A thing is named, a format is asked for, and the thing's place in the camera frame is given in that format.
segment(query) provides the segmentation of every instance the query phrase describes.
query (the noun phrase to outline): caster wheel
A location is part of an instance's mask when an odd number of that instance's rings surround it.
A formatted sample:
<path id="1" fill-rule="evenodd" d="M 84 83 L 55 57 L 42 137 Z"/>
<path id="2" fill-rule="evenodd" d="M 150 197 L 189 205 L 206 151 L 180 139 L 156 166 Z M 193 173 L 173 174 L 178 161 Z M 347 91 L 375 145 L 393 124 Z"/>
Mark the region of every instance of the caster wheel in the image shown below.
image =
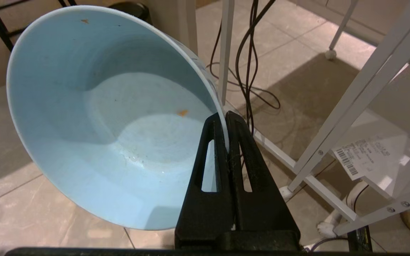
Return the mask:
<path id="1" fill-rule="evenodd" d="M 335 50 L 328 50 L 325 52 L 325 58 L 327 60 L 335 60 L 336 58 L 336 52 Z"/>
<path id="2" fill-rule="evenodd" d="M 325 238 L 336 237 L 333 229 L 335 229 L 335 225 L 328 222 L 319 222 L 319 224 L 317 224 L 317 231 Z"/>
<path id="3" fill-rule="evenodd" d="M 293 193 L 289 190 L 288 186 L 279 188 L 279 192 L 281 193 L 281 196 L 283 196 L 284 201 L 291 199 L 293 196 Z"/>

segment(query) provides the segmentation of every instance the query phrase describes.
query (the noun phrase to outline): tiled floor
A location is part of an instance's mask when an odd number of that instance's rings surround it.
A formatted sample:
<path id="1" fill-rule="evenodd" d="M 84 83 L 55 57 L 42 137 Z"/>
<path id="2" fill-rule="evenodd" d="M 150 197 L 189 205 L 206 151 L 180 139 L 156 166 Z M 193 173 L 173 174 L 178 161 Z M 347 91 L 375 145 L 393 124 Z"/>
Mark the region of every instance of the tiled floor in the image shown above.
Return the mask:
<path id="1" fill-rule="evenodd" d="M 259 10 L 267 1 L 260 2 Z M 231 60 L 248 27 L 249 9 L 249 0 L 236 1 Z M 206 63 L 210 61 L 220 19 L 221 2 L 197 10 L 199 56 Z M 255 123 L 294 159 L 300 157 L 374 50 L 344 34 L 336 46 L 338 60 L 326 61 L 323 52 L 336 29 L 335 24 L 284 0 L 273 5 L 256 29 L 259 72 L 255 86 L 274 93 L 280 109 L 270 109 L 252 96 Z M 246 62 L 243 55 L 240 65 Z M 239 89 L 229 85 L 227 95 L 229 103 L 242 110 L 244 101 Z M 173 247 L 174 230 L 124 229 L 89 214 L 62 195 L 29 159 L 5 99 L 5 88 L 0 87 L 0 252 L 17 246 Z M 278 187 L 288 184 L 290 171 L 263 149 L 262 154 Z M 345 196 L 353 182 L 331 157 L 321 162 L 317 172 L 325 167 L 318 178 Z M 362 194 L 358 210 L 368 212 L 370 205 L 384 203 L 375 198 L 371 190 Z M 290 199 L 288 207 L 301 230 L 301 243 L 311 245 L 321 240 L 316 224 L 332 208 L 308 187 Z M 374 251 L 410 252 L 410 231 L 398 215 L 370 228 Z M 319 249 L 346 250 L 347 243 L 334 241 Z"/>

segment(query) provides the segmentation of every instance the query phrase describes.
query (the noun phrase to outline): barcode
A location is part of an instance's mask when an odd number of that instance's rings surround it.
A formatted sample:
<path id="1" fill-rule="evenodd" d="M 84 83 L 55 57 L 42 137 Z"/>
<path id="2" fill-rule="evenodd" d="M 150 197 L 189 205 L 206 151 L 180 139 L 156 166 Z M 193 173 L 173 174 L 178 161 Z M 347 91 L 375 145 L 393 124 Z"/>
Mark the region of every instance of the barcode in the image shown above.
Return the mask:
<path id="1" fill-rule="evenodd" d="M 352 176 L 357 175 L 357 169 L 350 162 L 349 158 L 346 156 L 344 151 L 342 149 L 338 149 L 336 152 L 338 156 L 341 158 L 341 162 L 343 163 L 343 165 L 346 166 L 346 168 L 349 170 L 350 174 L 352 174 Z"/>

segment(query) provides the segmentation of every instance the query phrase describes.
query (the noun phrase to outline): light blue bowl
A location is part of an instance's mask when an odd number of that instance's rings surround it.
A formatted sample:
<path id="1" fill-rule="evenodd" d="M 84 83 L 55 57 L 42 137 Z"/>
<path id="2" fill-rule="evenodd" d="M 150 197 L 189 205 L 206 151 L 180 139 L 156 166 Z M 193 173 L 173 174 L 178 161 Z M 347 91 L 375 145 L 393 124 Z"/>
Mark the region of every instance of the light blue bowl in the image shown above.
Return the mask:
<path id="1" fill-rule="evenodd" d="M 20 36 L 7 71 L 17 132 L 45 176 L 87 211 L 125 227 L 173 228 L 214 84 L 189 49 L 126 13 L 75 6 Z M 203 190 L 214 189 L 214 148 Z"/>

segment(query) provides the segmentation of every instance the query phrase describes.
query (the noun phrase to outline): white shelf frame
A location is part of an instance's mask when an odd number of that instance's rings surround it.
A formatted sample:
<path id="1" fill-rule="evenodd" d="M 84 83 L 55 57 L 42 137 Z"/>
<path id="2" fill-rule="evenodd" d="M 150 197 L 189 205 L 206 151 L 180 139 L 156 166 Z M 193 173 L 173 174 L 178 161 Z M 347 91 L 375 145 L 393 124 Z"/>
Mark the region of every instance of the white shelf frame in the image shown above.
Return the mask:
<path id="1" fill-rule="evenodd" d="M 347 21 L 352 15 L 357 0 L 352 0 L 347 14 L 335 34 L 330 50 L 335 47 Z M 224 0 L 222 10 L 221 30 L 221 68 L 219 74 L 219 97 L 224 109 L 237 112 L 231 105 L 226 105 L 227 67 L 230 56 L 231 32 L 233 21 L 234 0 Z M 319 132 L 311 141 L 298 162 L 294 161 L 284 151 L 255 130 L 254 138 L 264 146 L 278 160 L 286 165 L 296 177 L 288 186 L 294 191 L 302 181 L 309 185 L 325 201 L 334 207 L 348 222 L 335 228 L 337 235 L 343 235 L 352 230 L 377 222 L 384 218 L 410 209 L 410 193 L 392 200 L 391 204 L 372 213 L 358 216 L 352 209 L 343 203 L 335 194 L 326 188 L 320 181 L 311 175 L 313 168 L 321 161 L 324 155 L 335 146 L 341 136 L 351 127 L 352 123 L 368 107 L 376 95 L 386 86 L 400 69 L 410 59 L 410 3 L 403 14 L 392 27 L 384 40 L 379 44 L 359 74 L 350 84 L 343 97 L 332 110 Z"/>

